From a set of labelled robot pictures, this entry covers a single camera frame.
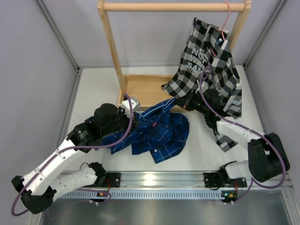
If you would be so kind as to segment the blue plaid shirt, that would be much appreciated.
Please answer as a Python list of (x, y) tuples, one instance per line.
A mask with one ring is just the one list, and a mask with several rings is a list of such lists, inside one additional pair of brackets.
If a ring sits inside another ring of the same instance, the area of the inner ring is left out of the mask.
[(97, 135), (90, 127), (91, 118), (87, 124), (85, 145), (109, 148), (111, 154), (117, 153), (128, 146), (132, 155), (150, 152), (156, 164), (166, 161), (181, 153), (189, 135), (189, 121), (182, 113), (171, 112), (175, 99), (164, 100), (154, 107), (162, 107), (162, 111), (147, 119), (140, 119), (140, 113), (134, 112), (129, 117), (129, 126), (125, 132), (111, 135)]

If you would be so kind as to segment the light blue wire hanger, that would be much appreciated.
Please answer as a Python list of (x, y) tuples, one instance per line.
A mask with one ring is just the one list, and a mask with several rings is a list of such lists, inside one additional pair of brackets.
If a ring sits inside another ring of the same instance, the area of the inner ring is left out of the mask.
[(139, 118), (140, 119), (147, 119), (157, 113), (160, 113), (162, 111), (162, 107), (151, 107), (149, 109), (147, 109), (146, 111), (142, 112), (140, 115), (139, 115)]

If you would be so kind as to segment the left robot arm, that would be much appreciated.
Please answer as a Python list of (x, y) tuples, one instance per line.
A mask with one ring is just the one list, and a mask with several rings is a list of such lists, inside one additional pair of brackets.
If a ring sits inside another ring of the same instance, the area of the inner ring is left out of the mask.
[(134, 111), (139, 105), (134, 97), (122, 101), (120, 107), (102, 104), (93, 116), (76, 125), (43, 163), (24, 176), (15, 176), (11, 182), (18, 192), (16, 198), (26, 211), (38, 214), (69, 192), (85, 186), (103, 186), (106, 171), (97, 162), (63, 177), (61, 173), (90, 150), (114, 147), (123, 141), (132, 129)]

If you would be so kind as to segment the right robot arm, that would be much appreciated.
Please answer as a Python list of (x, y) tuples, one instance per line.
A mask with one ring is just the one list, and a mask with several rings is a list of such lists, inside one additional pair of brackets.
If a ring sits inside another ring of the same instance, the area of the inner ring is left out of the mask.
[(220, 166), (218, 181), (223, 186), (235, 179), (252, 177), (265, 182), (290, 170), (290, 163), (280, 137), (275, 133), (262, 134), (239, 124), (221, 107), (220, 96), (215, 90), (204, 93), (189, 92), (175, 100), (186, 111), (196, 110), (204, 115), (205, 122), (215, 134), (222, 135), (219, 144), (227, 148), (239, 144), (247, 151), (247, 160), (232, 161)]

